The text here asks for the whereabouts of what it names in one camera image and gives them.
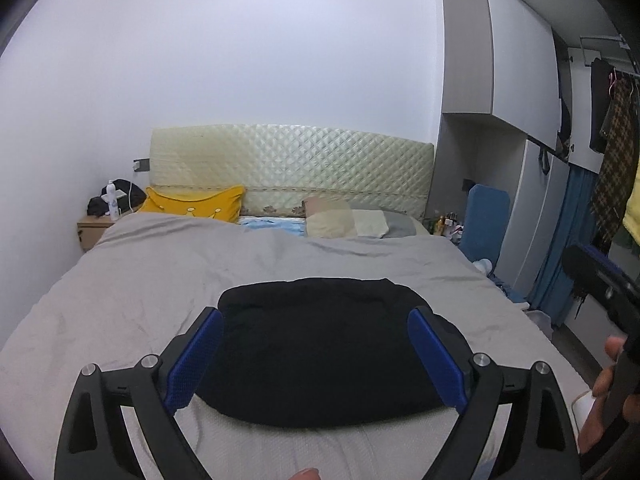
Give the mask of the person's right hand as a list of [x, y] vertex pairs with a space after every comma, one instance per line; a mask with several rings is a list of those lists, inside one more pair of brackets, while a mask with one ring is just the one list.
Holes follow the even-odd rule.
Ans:
[[614, 364], [602, 370], [594, 382], [591, 390], [594, 403], [584, 426], [582, 426], [582, 429], [579, 431], [577, 439], [577, 446], [580, 454], [587, 453], [593, 445], [596, 445], [600, 441], [605, 432], [602, 413], [605, 400], [608, 397], [608, 390], [610, 390], [613, 381], [614, 367], [617, 363], [618, 357], [623, 351], [625, 342], [625, 338], [616, 336], [608, 337], [605, 341], [605, 353]]

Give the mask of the person's left hand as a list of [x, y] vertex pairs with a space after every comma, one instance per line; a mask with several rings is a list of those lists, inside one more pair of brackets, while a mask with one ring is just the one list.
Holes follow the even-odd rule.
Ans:
[[320, 474], [317, 468], [306, 468], [296, 472], [290, 480], [320, 480]]

